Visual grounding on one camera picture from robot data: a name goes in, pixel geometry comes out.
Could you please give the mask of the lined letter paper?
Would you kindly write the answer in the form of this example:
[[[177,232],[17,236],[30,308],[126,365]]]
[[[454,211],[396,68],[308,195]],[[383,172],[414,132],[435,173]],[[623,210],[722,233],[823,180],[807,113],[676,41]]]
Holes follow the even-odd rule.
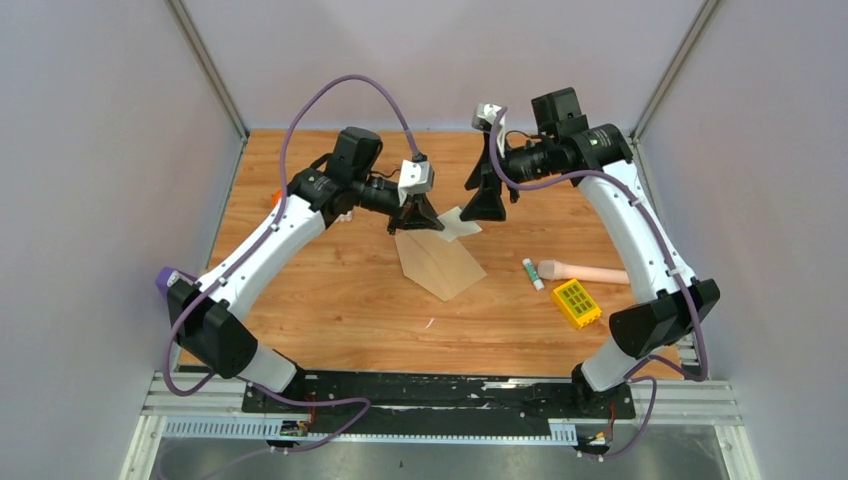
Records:
[[[475,235],[482,231],[482,227],[476,221],[465,221],[460,218],[463,209],[456,206],[438,216],[443,229],[436,231],[436,235],[444,241],[451,242],[460,237]]]

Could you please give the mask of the tan paper envelope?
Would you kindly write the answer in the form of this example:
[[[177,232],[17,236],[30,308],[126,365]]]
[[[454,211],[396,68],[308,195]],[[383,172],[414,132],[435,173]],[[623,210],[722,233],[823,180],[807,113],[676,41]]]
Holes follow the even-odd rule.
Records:
[[[403,274],[443,302],[487,276],[459,240],[446,241],[434,231],[401,231],[395,245]]]

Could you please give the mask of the yellow building block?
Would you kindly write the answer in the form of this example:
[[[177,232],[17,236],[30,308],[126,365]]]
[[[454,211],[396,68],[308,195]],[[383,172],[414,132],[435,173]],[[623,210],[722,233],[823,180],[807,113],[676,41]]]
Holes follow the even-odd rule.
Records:
[[[599,305],[577,279],[570,279],[554,288],[550,298],[576,330],[591,325],[602,316]]]

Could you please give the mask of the pink toy microphone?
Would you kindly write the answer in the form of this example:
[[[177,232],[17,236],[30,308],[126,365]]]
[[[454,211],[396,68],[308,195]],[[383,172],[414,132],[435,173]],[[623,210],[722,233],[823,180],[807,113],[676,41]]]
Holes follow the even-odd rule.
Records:
[[[537,265],[539,276],[545,280],[569,280],[628,285],[626,271],[592,266],[574,265],[556,260],[542,260]]]

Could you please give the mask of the white and blue building block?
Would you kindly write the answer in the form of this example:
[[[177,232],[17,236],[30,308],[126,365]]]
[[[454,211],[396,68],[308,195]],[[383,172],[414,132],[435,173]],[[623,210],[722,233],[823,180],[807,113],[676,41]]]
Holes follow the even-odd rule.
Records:
[[[348,211],[345,214],[339,215],[335,219],[335,223],[347,223],[347,222],[351,222],[353,219],[354,219],[354,211],[351,210],[351,211]]]

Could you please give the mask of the white green glue stick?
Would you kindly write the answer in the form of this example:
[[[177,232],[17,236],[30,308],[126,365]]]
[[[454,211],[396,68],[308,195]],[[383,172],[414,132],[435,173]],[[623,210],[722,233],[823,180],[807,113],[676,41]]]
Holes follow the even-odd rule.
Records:
[[[539,276],[538,271],[537,271],[536,267],[534,266],[533,262],[531,261],[531,259],[530,258],[524,258],[522,260],[522,266],[523,266],[525,272],[527,273],[534,289],[536,291],[543,290],[544,289],[543,280]]]

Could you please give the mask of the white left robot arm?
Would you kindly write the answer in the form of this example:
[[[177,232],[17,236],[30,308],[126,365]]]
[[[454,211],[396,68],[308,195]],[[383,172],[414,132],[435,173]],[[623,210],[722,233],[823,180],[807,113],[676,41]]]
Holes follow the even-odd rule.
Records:
[[[264,387],[279,411],[298,411],[307,390],[296,379],[301,368],[261,344],[243,323],[270,281],[297,252],[357,207],[386,215],[389,233],[444,228],[427,198],[435,176],[427,156],[414,152],[392,181],[373,168],[382,149],[378,134],[345,128],[333,150],[293,177],[269,216],[221,264],[199,278],[162,269],[157,286],[167,302],[170,342],[221,378]]]

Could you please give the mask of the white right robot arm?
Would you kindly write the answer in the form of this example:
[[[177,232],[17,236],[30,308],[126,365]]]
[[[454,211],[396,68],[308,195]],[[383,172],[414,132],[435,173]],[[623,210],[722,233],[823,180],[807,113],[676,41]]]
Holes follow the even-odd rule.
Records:
[[[516,202],[520,192],[569,181],[599,215],[627,272],[635,305],[609,317],[610,336],[572,373],[571,403],[596,417],[611,403],[610,391],[626,382],[657,351],[692,334],[704,350],[701,323],[720,290],[701,279],[659,223],[642,188],[633,153],[613,124],[590,126],[572,88],[532,100],[537,132],[529,143],[506,142],[504,107],[482,103],[472,126],[483,134],[480,159],[465,183],[473,196],[464,221],[503,221],[503,188]]]

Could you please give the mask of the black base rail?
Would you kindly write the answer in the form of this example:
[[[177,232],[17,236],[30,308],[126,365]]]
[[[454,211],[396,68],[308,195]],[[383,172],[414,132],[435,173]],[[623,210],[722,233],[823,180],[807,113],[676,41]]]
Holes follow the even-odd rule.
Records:
[[[285,395],[320,402],[314,433],[341,427],[363,398],[371,406],[351,434],[531,437],[549,433],[552,420],[603,429],[636,417],[628,386],[597,394],[567,378],[309,370]]]

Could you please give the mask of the purple box with card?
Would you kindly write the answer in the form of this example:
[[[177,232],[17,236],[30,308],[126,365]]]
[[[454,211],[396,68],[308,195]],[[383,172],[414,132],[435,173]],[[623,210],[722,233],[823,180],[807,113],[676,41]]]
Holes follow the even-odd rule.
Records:
[[[182,277],[182,273],[173,267],[163,267],[156,276],[155,286],[160,295],[166,299],[170,287]]]

